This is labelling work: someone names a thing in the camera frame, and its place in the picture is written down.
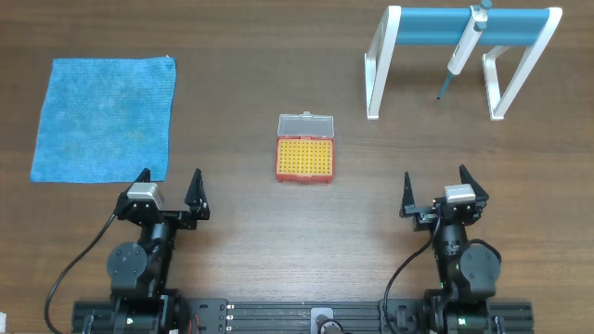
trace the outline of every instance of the cable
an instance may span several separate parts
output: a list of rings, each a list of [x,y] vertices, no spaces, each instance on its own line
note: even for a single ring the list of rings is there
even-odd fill
[[[97,244],[101,237],[103,237],[103,234],[105,233],[105,231],[107,231],[108,227],[110,227],[115,217],[115,214],[112,214],[110,216],[110,218],[105,223],[105,225],[103,225],[103,228],[101,228],[99,234],[97,234],[95,239],[93,239],[93,241],[91,241],[91,243],[80,254],[78,254],[78,256],[74,260],[72,260],[70,264],[66,266],[64,271],[62,271],[62,273],[56,280],[56,283],[54,283],[54,287],[52,287],[52,289],[49,291],[49,295],[47,295],[47,299],[45,300],[45,323],[53,333],[62,334],[57,328],[54,327],[52,321],[49,319],[49,304],[52,302],[52,298],[54,297],[54,293],[56,293],[56,290],[58,289],[59,283],[62,281],[62,278],[64,278],[64,276],[68,274],[68,272],[74,267],[74,265],[78,263]]]
[[[437,235],[437,230],[441,226],[441,223],[442,223],[442,213],[441,213],[441,210],[439,208],[437,208],[437,224],[435,224],[435,229],[433,230],[431,237],[429,238],[429,240],[427,240],[427,242],[419,250],[412,253],[412,255],[410,255],[402,264],[400,264],[398,269],[396,269],[396,271],[392,275],[392,278],[390,278],[390,281],[388,281],[386,290],[383,292],[383,315],[386,320],[386,325],[388,325],[388,328],[390,329],[390,331],[393,334],[398,334],[398,332],[392,327],[392,319],[390,319],[390,316],[388,316],[388,295],[390,294],[390,289],[392,288],[392,284],[395,282],[398,275],[400,275],[400,272],[402,272],[402,270],[409,263],[411,263],[413,260],[415,260],[415,258],[417,256],[421,255],[424,251],[426,251],[429,248],[429,246],[432,245],[433,240],[435,239],[435,235]]]

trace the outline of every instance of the white stand leg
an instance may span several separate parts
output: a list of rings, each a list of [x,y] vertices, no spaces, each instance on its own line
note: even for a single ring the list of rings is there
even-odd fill
[[[380,103],[400,24],[400,6],[388,6],[365,54],[365,93],[368,120],[380,117]]]
[[[495,59],[499,57],[509,48],[507,46],[496,46],[493,50],[483,55],[483,69],[484,69],[484,82],[486,85],[486,94],[489,103],[489,113],[491,120],[500,121],[503,120],[505,112],[510,107],[511,101],[516,97],[523,83],[526,81],[528,74],[532,68],[536,65],[536,62],[542,55],[542,52],[547,47],[550,41],[550,37],[553,35],[559,21],[561,20],[562,10],[554,7],[549,8],[549,20],[542,29],[536,42],[532,46],[526,47],[523,53],[522,60],[518,69],[511,78],[510,85],[503,93],[503,96],[499,94],[499,82],[497,80],[497,69],[495,66]]]

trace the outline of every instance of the cloth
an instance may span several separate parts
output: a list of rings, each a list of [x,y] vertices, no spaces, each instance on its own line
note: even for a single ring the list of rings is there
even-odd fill
[[[175,59],[55,59],[31,181],[132,182],[169,160]]]

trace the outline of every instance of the brown surface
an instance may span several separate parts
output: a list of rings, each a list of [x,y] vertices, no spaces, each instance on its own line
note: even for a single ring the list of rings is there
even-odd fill
[[[162,189],[182,208],[200,167],[213,208],[198,231],[179,234],[170,287],[233,300],[376,301],[396,266],[427,238],[397,216],[404,171],[411,171],[418,203],[427,203],[458,181],[464,162],[491,195],[484,219],[468,232],[503,255],[497,295],[531,300],[538,333],[588,332],[594,3],[496,3],[564,10],[505,121],[489,121],[480,52],[436,101],[451,47],[401,47],[381,119],[368,122],[363,53],[390,4],[0,2],[0,311],[8,313],[8,330],[46,331],[49,288],[125,187],[29,182],[52,58],[169,55],[177,58],[178,77]],[[519,57],[512,51],[501,58],[501,80],[510,79]],[[278,115],[303,110],[335,117],[329,186],[275,180]],[[114,224],[74,267],[52,308],[59,328],[68,328],[74,301],[108,297],[107,255],[137,235],[131,224]],[[419,297],[437,284],[427,252],[393,295]]]

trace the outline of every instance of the box lid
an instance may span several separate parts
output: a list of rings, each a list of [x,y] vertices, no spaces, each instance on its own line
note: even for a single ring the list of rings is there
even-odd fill
[[[282,114],[278,118],[278,136],[334,137],[332,116],[312,115],[304,111],[301,115]]]

